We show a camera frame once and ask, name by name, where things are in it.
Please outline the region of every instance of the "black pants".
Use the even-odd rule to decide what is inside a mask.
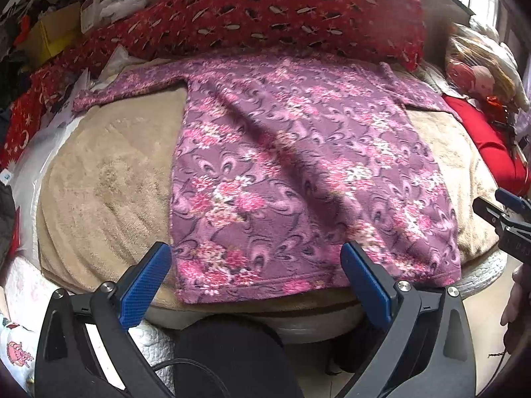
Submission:
[[[304,398],[276,333],[236,316],[211,316],[175,344],[177,398]]]

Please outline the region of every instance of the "cable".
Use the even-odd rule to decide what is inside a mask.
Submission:
[[[206,365],[203,365],[200,362],[194,361],[192,359],[185,359],[185,358],[168,359],[166,361],[153,365],[151,368],[153,369],[153,371],[157,372],[158,370],[169,367],[170,365],[177,365],[177,364],[193,365],[194,367],[200,368],[201,370],[206,372],[212,378],[212,380],[214,380],[214,383],[216,383],[217,387],[221,391],[223,398],[230,398],[230,393],[227,387],[225,386],[225,383],[223,383],[223,381],[219,378],[219,376],[214,371],[212,371],[209,367],[207,367]]]
[[[494,372],[494,374],[492,375],[491,379],[487,382],[487,384],[483,387],[483,389],[481,389],[481,392],[478,394],[481,395],[483,392],[485,392],[485,389],[487,389],[490,384],[492,383],[492,380],[494,380],[494,378],[496,377],[496,375],[498,374],[498,372],[500,371],[500,368],[501,368],[501,364],[503,363],[503,360],[505,358],[505,355],[507,354],[507,349],[505,349],[503,351],[503,353],[501,354],[501,359],[500,359],[500,363],[498,364],[498,366],[496,367],[496,371]]]

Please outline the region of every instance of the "tile floor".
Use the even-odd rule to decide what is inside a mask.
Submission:
[[[518,265],[517,260],[509,257],[503,275],[494,284],[465,300],[476,355],[478,392],[490,380],[500,362],[500,357],[489,357],[489,354],[503,352],[506,328],[500,326],[500,318],[512,287],[512,271]],[[329,342],[326,341],[286,346],[305,398],[333,398],[351,377],[346,372],[338,376],[325,374],[328,351]]]

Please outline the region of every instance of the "screw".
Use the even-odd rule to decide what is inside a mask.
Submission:
[[[57,289],[51,295],[54,297],[54,299],[61,299],[63,296],[65,296],[65,290]]]
[[[448,295],[456,298],[459,296],[459,290],[457,290],[457,287],[450,286],[448,287]]]
[[[409,292],[411,290],[411,284],[403,280],[398,282],[397,287],[403,292]]]
[[[100,290],[106,294],[112,292],[114,290],[114,283],[112,281],[106,281],[100,286]]]

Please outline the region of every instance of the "pink plush toy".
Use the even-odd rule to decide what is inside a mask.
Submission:
[[[461,61],[451,60],[446,66],[448,77],[459,89],[481,99],[493,94],[494,76],[484,66],[468,66]]]

